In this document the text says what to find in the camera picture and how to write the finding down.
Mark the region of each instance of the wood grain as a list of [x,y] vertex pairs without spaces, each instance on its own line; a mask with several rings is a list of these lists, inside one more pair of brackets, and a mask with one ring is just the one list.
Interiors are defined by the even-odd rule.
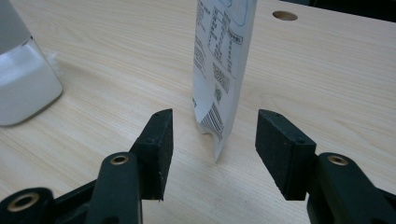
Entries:
[[233,132],[215,164],[191,102],[196,1],[11,3],[44,53],[57,53],[64,93],[0,128],[0,199],[37,186],[58,197],[95,179],[102,159],[170,107],[174,157],[164,202],[143,202],[145,223],[309,223],[306,202],[285,202],[255,151],[259,108],[396,193],[394,23],[259,0]]

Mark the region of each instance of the light wood surface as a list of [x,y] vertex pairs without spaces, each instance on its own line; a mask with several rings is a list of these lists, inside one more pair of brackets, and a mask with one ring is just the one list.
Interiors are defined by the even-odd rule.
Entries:
[[57,53],[64,93],[0,128],[0,199],[30,187],[59,197],[95,179],[166,108],[175,151],[164,202],[143,201],[145,223],[309,223],[306,202],[284,201],[255,150],[259,108],[396,193],[395,23],[259,0],[233,132],[214,163],[191,102],[196,1],[11,3],[43,52]]

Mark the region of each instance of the wooden table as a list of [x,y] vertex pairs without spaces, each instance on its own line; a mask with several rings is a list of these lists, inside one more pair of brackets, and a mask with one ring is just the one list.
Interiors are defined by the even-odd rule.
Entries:
[[[28,121],[0,128],[0,199],[30,187],[55,197],[97,177],[151,114],[174,109],[175,151],[164,202],[145,223],[308,223],[286,202],[255,147],[259,108],[286,116],[396,193],[396,25],[259,0],[241,98],[214,163],[191,102],[196,1],[13,0],[36,42],[55,56],[64,93]],[[276,10],[297,21],[273,17]]]

